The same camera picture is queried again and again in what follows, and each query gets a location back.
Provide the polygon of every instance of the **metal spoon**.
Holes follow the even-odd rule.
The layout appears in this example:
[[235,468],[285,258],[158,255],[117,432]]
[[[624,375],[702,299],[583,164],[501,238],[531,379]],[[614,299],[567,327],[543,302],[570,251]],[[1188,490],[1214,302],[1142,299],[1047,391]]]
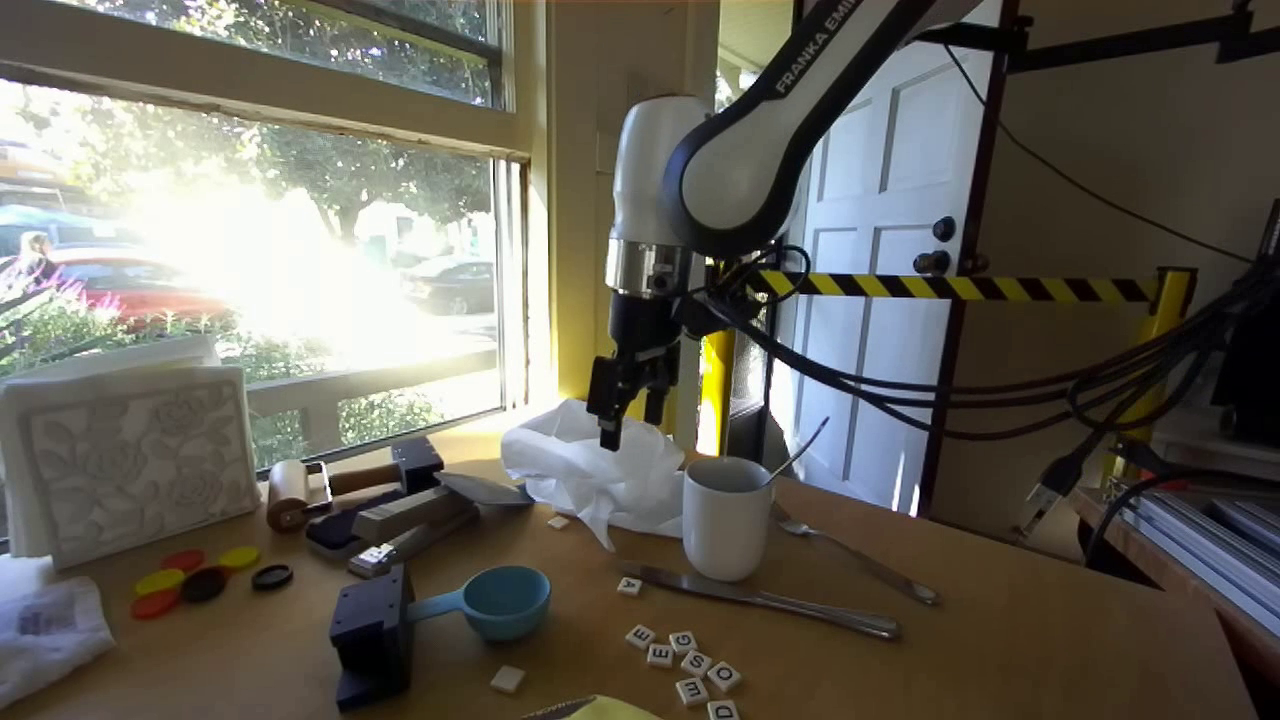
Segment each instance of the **metal spoon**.
[[779,462],[766,472],[766,482],[779,480],[791,462],[798,462],[798,454],[816,444],[816,436],[824,436],[826,420],[833,420],[833,414],[824,414],[824,420],[810,427],[810,436],[808,436],[789,458],[779,458]]
[[841,539],[833,539],[833,534],[820,534],[820,533],[816,533],[810,522],[804,522],[804,518],[779,518],[779,533],[798,534],[798,539],[824,539],[824,544],[841,549],[841,552],[845,552],[849,560],[854,560],[866,575],[882,581],[888,589],[894,589],[894,591],[903,591],[903,594],[913,594],[913,601],[921,601],[921,605],[927,605],[927,607],[935,607],[935,605],[942,601],[935,589],[914,582],[913,575],[878,562],[875,557],[866,557],[866,552],[860,552],[860,549],[852,549],[852,544],[841,544]]

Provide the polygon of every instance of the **tissue box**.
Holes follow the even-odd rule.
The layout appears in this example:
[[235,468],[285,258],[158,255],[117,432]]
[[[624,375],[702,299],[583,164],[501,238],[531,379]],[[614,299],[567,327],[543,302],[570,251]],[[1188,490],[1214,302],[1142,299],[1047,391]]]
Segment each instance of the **tissue box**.
[[238,366],[3,384],[0,447],[10,552],[57,566],[260,502]]

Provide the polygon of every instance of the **table surface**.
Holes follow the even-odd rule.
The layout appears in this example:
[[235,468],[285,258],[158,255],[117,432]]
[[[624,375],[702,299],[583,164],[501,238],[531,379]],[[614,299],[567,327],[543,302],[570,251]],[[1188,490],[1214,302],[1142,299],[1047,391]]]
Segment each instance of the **table surface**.
[[[450,472],[501,475],[497,436],[430,436]],[[740,666],[728,697],[743,717],[1250,717],[1229,639],[1203,605],[1106,581],[983,534],[893,516],[798,482],[779,502],[942,591],[923,607],[866,581],[845,557],[771,534],[759,589],[898,619],[894,645],[816,619],[645,589],[621,594],[621,560],[682,566],[666,534],[612,533],[614,557],[583,522],[550,528],[546,509],[489,510],[420,552],[417,594],[462,582],[490,562],[531,562],[555,582],[546,623],[518,645],[480,645],[458,617],[420,619],[412,687],[353,717],[527,717],[574,697],[621,697],[657,717],[698,717],[674,698],[674,666],[649,666],[624,645],[630,623],[696,633]],[[296,566],[290,589],[254,594],[233,575],[212,605],[131,619],[131,581],[176,549],[260,544]],[[104,591],[117,646],[3,717],[271,717],[335,712],[338,660],[328,623],[343,566],[260,516],[137,549],[80,566]],[[497,666],[525,666],[505,697]]]
[[[1103,518],[1103,509],[1106,509],[1103,501],[1106,490],[1092,490],[1092,486],[1070,490],[1070,509],[1088,528]],[[1260,682],[1266,682],[1273,697],[1280,693],[1280,639],[1260,619],[1238,611],[1225,591],[1214,591],[1203,575],[1188,571],[1176,557],[1169,557],[1142,533],[1132,533],[1132,522],[1113,518],[1106,544],[1163,591],[1209,605],[1219,617],[1238,665],[1246,665],[1260,674]]]

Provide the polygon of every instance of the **white mug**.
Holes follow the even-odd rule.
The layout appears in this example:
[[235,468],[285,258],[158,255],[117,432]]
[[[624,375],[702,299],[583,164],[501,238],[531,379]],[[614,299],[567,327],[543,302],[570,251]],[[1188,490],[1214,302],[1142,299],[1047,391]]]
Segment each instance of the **white mug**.
[[682,462],[678,544],[707,581],[743,581],[764,560],[771,480],[740,454],[691,454]]

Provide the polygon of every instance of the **window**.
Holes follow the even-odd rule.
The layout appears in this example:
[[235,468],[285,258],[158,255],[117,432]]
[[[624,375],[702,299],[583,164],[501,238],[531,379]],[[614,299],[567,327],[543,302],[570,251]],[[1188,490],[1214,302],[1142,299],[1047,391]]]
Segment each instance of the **window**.
[[[260,462],[518,401],[527,150],[501,0],[8,7],[32,43],[0,54],[0,263],[45,231],[65,258],[53,292],[74,286],[86,314],[10,318],[0,299],[0,375],[65,348],[217,334],[249,370]],[[209,41],[228,68],[169,72]],[[14,338],[32,318],[66,330]]]
[[501,97],[497,0],[66,0],[254,51],[437,91]]

